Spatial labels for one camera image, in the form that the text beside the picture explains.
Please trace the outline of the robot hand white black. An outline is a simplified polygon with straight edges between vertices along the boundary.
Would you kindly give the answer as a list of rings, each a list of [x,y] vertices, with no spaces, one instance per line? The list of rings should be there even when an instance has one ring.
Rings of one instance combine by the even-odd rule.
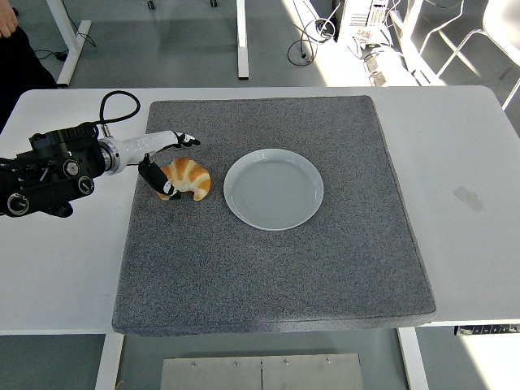
[[[139,174],[145,182],[157,193],[167,197],[179,197],[178,190],[162,169],[151,161],[151,156],[171,147],[201,144],[194,136],[173,131],[154,132],[126,141],[119,141],[112,137],[103,141],[107,147],[107,155],[110,157],[110,162],[106,159],[106,172],[116,174],[126,166],[137,165]]]

